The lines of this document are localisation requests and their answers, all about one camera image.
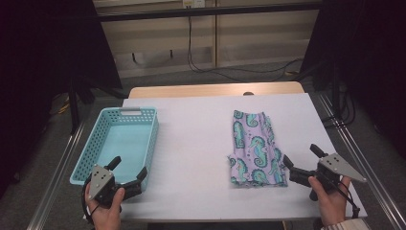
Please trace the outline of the black horizontal bar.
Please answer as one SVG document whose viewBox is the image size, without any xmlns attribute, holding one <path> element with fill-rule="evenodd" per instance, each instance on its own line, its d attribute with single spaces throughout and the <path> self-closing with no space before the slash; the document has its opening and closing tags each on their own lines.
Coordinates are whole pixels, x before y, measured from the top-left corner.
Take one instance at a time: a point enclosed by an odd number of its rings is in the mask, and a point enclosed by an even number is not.
<svg viewBox="0 0 406 230">
<path fill-rule="evenodd" d="M 235 7 L 211 7 L 200 9 L 164 10 L 164 11 L 140 11 L 123 13 L 101 13 L 97 16 L 100 22 L 163 19 L 192 16 L 212 16 L 226 14 L 245 14 L 263 12 L 298 12 L 319 10 L 324 6 L 323 2 L 286 3 L 257 6 L 235 6 Z"/>
</svg>

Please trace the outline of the person's right hand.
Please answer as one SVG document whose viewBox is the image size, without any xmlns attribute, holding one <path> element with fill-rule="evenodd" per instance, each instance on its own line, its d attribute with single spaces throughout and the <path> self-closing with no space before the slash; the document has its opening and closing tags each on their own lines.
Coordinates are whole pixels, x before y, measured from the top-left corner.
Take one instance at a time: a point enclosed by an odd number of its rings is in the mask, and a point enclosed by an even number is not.
<svg viewBox="0 0 406 230">
<path fill-rule="evenodd" d="M 345 221 L 350 178 L 343 176 L 341 179 L 339 189 L 344 195 L 341 195 L 339 192 L 328 194 L 320 181 L 314 176 L 310 176 L 308 182 L 318 197 L 319 211 L 323 226 L 328 227 Z"/>
</svg>

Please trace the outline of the purple seahorse print shorts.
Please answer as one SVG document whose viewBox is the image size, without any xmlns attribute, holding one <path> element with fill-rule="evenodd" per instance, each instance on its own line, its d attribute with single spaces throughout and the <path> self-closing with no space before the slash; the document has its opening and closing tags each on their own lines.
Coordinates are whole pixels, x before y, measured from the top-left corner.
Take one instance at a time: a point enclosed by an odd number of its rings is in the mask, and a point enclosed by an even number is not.
<svg viewBox="0 0 406 230">
<path fill-rule="evenodd" d="M 234 152 L 228 156 L 234 185 L 286 187 L 283 153 L 276 144 L 270 118 L 264 113 L 235 110 Z"/>
</svg>

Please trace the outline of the black curtain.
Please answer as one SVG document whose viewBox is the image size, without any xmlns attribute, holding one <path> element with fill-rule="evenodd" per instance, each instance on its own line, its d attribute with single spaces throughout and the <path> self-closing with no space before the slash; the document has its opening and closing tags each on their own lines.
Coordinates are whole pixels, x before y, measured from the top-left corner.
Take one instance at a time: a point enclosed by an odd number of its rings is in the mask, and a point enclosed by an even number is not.
<svg viewBox="0 0 406 230">
<path fill-rule="evenodd" d="M 0 198 L 34 151 L 53 98 L 122 86 L 94 0 L 0 0 Z"/>
<path fill-rule="evenodd" d="M 301 70 L 337 73 L 406 159 L 406 0 L 320 0 Z"/>
</svg>

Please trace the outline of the person's striped right sleeve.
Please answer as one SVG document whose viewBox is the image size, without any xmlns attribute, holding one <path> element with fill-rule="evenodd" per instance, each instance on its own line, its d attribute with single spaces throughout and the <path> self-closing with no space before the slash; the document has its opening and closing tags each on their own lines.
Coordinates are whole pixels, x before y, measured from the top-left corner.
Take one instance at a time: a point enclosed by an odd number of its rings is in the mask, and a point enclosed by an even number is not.
<svg viewBox="0 0 406 230">
<path fill-rule="evenodd" d="M 371 230 L 371 228 L 364 220 L 354 218 L 322 227 L 321 230 Z"/>
</svg>

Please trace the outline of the light blue plastic basket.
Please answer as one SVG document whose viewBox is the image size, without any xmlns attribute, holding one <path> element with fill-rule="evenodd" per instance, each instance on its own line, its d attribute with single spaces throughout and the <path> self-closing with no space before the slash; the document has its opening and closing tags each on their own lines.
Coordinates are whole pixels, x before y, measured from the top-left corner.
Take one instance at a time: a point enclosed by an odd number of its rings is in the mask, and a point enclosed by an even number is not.
<svg viewBox="0 0 406 230">
<path fill-rule="evenodd" d="M 113 170 L 120 184 L 136 179 L 143 167 L 150 171 L 159 122 L 155 107 L 107 107 L 94 124 L 70 176 L 83 185 L 95 164 L 106 166 L 116 156 L 122 161 Z"/>
</svg>

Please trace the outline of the white wall outlet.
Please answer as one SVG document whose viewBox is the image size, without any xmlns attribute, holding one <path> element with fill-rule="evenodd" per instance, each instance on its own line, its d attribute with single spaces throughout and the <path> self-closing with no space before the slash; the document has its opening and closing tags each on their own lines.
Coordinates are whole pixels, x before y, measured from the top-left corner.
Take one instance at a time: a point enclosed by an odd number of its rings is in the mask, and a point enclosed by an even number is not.
<svg viewBox="0 0 406 230">
<path fill-rule="evenodd" d="M 205 8 L 205 0 L 183 0 L 183 7 L 185 9 Z"/>
</svg>

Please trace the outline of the black metal stand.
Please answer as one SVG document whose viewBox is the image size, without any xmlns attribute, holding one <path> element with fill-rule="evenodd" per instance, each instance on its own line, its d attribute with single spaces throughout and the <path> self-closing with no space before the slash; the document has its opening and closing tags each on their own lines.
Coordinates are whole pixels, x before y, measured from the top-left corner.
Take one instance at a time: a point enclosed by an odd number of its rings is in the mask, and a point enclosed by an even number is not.
<svg viewBox="0 0 406 230">
<path fill-rule="evenodd" d="M 74 134 L 78 127 L 79 127 L 79 111 L 78 111 L 78 99 L 77 99 L 77 92 L 75 89 L 75 81 L 73 78 L 70 79 L 70 86 L 69 86 L 69 105 L 71 110 L 71 133 Z"/>
</svg>

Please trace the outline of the metal floor rail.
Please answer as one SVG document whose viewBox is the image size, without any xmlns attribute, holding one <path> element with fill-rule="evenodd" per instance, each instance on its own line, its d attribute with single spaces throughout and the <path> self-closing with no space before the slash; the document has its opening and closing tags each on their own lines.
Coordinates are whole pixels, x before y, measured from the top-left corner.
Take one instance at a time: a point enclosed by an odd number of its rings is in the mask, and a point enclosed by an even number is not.
<svg viewBox="0 0 406 230">
<path fill-rule="evenodd" d="M 365 183 L 353 184 L 368 214 L 367 223 L 372 230 L 406 230 L 406 160 L 362 108 L 351 112 L 352 123 L 326 123 L 327 133 L 337 151 L 367 177 Z"/>
<path fill-rule="evenodd" d="M 56 200 L 56 195 L 62 183 L 63 176 L 72 159 L 73 153 L 77 148 L 79 139 L 83 132 L 84 123 L 79 123 L 75 130 L 70 134 L 67 145 L 61 155 L 57 167 L 53 173 L 46 191 L 40 199 L 34 214 L 26 230 L 43 230 L 46 220 Z"/>
</svg>

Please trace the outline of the person's left hand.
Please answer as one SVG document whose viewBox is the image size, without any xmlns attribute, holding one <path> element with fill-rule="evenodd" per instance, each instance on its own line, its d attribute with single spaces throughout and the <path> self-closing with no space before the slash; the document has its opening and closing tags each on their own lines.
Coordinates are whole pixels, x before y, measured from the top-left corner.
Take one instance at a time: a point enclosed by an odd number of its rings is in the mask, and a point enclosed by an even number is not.
<svg viewBox="0 0 406 230">
<path fill-rule="evenodd" d="M 121 204 L 124 199 L 124 188 L 120 188 L 114 196 L 113 203 L 110 208 L 103 208 L 95 201 L 89 201 L 90 185 L 85 189 L 85 203 L 94 222 L 96 230 L 120 230 L 121 229 Z"/>
</svg>

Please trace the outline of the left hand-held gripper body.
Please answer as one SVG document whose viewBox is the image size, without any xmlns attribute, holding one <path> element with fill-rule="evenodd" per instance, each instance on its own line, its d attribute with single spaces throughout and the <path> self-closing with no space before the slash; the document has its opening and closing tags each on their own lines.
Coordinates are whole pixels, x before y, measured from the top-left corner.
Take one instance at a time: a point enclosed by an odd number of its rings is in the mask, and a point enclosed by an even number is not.
<svg viewBox="0 0 406 230">
<path fill-rule="evenodd" d="M 90 188 L 87 198 L 95 201 L 102 207 L 110 207 L 117 191 L 122 185 L 117 183 L 113 172 L 95 165 L 90 175 Z"/>
</svg>

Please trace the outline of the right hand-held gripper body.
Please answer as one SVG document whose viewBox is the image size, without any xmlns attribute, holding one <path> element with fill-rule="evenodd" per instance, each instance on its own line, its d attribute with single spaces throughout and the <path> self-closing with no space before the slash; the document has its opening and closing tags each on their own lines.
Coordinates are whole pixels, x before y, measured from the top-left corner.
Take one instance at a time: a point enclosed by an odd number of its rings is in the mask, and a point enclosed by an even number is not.
<svg viewBox="0 0 406 230">
<path fill-rule="evenodd" d="M 359 182 L 367 181 L 365 176 L 358 172 L 338 153 L 321 157 L 317 164 L 315 176 L 322 183 L 326 192 L 335 190 L 338 187 L 341 176 L 346 176 Z"/>
</svg>

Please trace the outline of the wooden table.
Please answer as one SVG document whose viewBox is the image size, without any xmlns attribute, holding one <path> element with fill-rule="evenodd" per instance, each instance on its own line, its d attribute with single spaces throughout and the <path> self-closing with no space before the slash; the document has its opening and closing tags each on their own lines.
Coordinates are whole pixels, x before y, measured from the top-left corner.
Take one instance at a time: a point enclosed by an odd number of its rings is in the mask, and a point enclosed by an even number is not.
<svg viewBox="0 0 406 230">
<path fill-rule="evenodd" d="M 277 145 L 294 166 L 313 171 L 315 144 L 336 153 L 306 93 L 269 96 L 134 99 L 125 107 L 152 105 L 159 122 L 147 189 L 126 201 L 126 220 L 255 221 L 317 216 L 307 187 L 239 187 L 230 180 L 235 110 L 269 116 Z"/>
<path fill-rule="evenodd" d="M 142 99 L 273 95 L 297 94 L 304 92 L 302 85 L 296 81 L 250 82 L 134 87 L 130 90 L 128 98 Z"/>
</svg>

